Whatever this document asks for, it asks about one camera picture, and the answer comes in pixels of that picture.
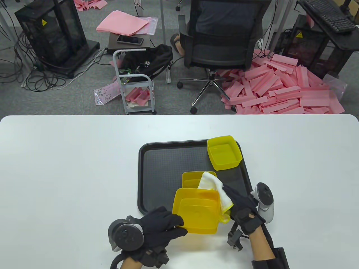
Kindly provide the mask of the person's right hand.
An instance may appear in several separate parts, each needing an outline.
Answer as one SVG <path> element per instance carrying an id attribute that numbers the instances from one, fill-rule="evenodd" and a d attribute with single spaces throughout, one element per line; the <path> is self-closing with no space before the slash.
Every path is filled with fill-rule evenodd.
<path id="1" fill-rule="evenodd" d="M 265 227 L 265 220 L 256 209 L 258 203 L 249 196 L 242 196 L 239 192 L 228 185 L 223 185 L 223 190 L 231 199 L 233 206 L 230 209 L 231 219 L 240 227 L 244 235 L 250 235 L 259 227 Z"/>

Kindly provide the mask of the person's left hand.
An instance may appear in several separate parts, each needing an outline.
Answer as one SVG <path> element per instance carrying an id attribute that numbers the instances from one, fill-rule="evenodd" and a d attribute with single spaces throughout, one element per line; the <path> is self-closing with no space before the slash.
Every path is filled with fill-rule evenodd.
<path id="1" fill-rule="evenodd" d="M 188 233 L 187 229 L 183 228 L 182 217 L 173 214 L 165 207 L 158 207 L 135 221 L 141 226 L 144 236 L 144 242 L 136 252 L 158 247 L 165 249 L 172 240 L 184 237 Z"/>

